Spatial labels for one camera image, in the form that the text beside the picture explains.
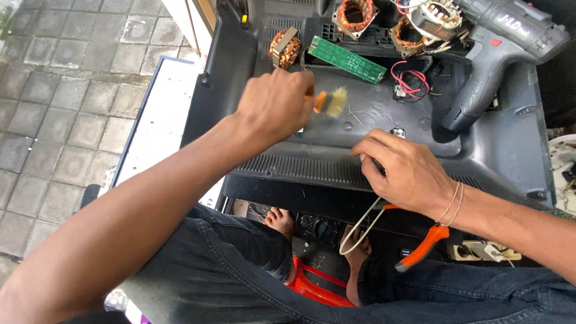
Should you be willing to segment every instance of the bracelet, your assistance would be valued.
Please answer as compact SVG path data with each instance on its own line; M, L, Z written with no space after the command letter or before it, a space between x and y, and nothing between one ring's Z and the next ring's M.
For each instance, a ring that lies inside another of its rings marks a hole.
M444 224L440 223L440 225L448 227L456 219L456 216L458 216L458 212L460 211L460 206L462 205L462 197L463 196L464 196L464 185L462 185L462 188L460 189L460 202L458 202L458 208L456 209L456 213L454 213L454 216L452 217L452 219L450 220L450 222L448 224L444 225Z
M444 216L446 216L446 213L450 210L450 207L452 207L452 204L454 203L454 199L456 199L456 194L458 193L458 187L460 186L460 182L456 183L456 190L454 190L454 196L452 196L452 200L450 201L450 205L448 205L448 208L446 208L446 210L444 211L444 214L442 214L442 217L440 217L436 223L440 223L440 221L442 220L442 218L444 218Z

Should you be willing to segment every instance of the hand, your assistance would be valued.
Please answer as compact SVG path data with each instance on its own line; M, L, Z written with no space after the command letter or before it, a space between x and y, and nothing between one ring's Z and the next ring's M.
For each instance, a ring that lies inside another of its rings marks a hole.
M381 129L364 136L350 154L360 155L362 173L374 192L403 209L429 217L436 217L438 212L442 215L456 190L456 182L446 175L428 146ZM382 164L386 175L374 159Z
M306 125L316 104L314 82L311 71L288 73L283 69L251 78L235 115L260 138L269 140L269 146L281 142Z

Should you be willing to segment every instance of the bare foot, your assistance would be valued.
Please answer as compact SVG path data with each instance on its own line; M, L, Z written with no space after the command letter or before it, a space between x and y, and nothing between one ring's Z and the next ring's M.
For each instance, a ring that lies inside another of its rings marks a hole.
M352 225L346 225L344 235L342 235L342 241L344 241L351 230ZM356 244L356 242L358 242L358 239L363 234L364 231L357 228L348 241L346 241L344 246L342 246L342 251L348 251L354 244ZM362 263L364 263L364 260L368 259L370 253L372 253L372 246L370 246L368 238L365 238L364 241L356 246L355 249L344 255L350 265L350 279L348 279L348 286L346 286L346 298L356 306L361 306L360 298L358 297L358 273L360 272Z
M290 212L286 209L278 209L276 207L270 208L268 216L264 218L264 224L282 233L288 241L292 241L292 234L294 233L294 220L290 216ZM290 275L284 281L285 285L289 285L296 277L296 268L292 261L290 261Z

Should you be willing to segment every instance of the cordless drill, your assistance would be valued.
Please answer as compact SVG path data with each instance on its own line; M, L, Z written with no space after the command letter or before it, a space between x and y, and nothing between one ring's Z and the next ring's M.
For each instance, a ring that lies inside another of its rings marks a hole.
M551 21L550 14L520 0L455 0L465 17L475 26L469 39L475 42L466 56L472 61L472 74L442 125L462 132L484 113L506 68L515 62L542 64L560 53L570 41L563 25Z

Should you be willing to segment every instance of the paintbrush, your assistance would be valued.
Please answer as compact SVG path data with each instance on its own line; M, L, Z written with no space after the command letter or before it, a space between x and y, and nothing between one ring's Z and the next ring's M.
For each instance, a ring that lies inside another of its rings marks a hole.
M344 106L348 102L348 91L345 87L340 87L332 93L326 91L320 92L316 96L316 105L314 111L317 114L325 113L326 115L337 118L344 110Z

